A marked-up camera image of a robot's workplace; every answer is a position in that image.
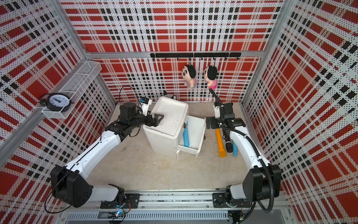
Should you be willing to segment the white drawer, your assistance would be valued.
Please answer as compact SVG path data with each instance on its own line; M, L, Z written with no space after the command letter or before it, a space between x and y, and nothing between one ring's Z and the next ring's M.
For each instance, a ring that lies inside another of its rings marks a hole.
M177 156L179 157L179 155L184 152L195 155L197 158L203 144L206 122L202 118L188 116L186 130L188 132L189 146L185 146L185 137L183 134L177 146Z

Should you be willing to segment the white three-drawer cabinet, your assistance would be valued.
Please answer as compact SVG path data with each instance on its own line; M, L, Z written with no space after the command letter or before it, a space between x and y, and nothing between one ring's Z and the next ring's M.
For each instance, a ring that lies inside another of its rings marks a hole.
M157 154L177 158L179 141L183 137L184 124L188 120L189 105L185 102L162 96L151 113L163 115L157 127L143 126L144 133L153 151Z

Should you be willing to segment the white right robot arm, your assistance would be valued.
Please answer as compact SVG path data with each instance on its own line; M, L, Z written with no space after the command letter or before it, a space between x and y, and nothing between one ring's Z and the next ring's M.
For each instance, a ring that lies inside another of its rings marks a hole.
M252 208L258 204L265 213L270 213L274 199L280 194L279 166L264 157L241 118L234 118L233 114L228 119L208 117L206 125L208 129L223 131L224 139L230 140L233 149L240 152L248 170L242 183L227 186L224 202L233 207L250 203Z

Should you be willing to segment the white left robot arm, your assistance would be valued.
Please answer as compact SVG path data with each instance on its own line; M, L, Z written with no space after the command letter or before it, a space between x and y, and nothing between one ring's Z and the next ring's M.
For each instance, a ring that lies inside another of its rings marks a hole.
M120 115L87 150L65 166L56 165L51 173L51 196L68 205L79 208L87 202L101 201L110 207L125 203L124 189L114 184L94 186L87 178L97 164L126 137L132 130L143 125L157 127L164 115L148 113L149 106L142 103L124 103Z

